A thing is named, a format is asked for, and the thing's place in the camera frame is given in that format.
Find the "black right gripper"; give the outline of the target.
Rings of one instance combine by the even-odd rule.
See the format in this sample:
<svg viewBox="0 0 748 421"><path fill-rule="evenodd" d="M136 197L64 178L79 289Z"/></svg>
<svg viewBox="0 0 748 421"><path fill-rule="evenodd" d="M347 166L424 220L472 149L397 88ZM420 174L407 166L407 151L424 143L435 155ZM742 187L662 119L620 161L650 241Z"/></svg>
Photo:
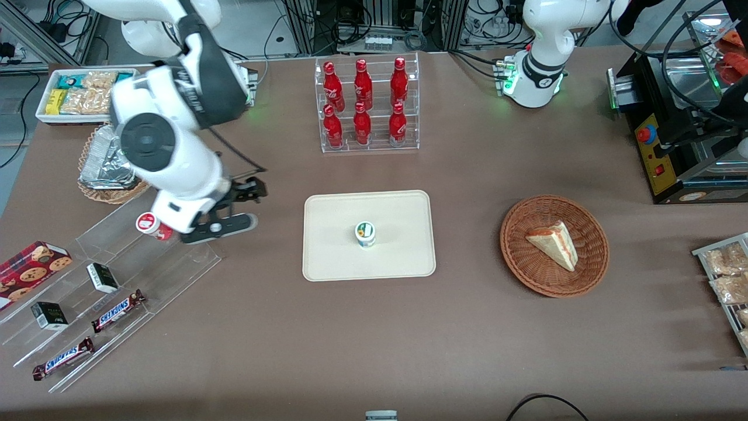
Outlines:
<svg viewBox="0 0 748 421"><path fill-rule="evenodd" d="M265 183L261 179L235 179L231 181L230 189L221 200L221 207L230 207L236 202L260 203L267 195Z"/></svg>

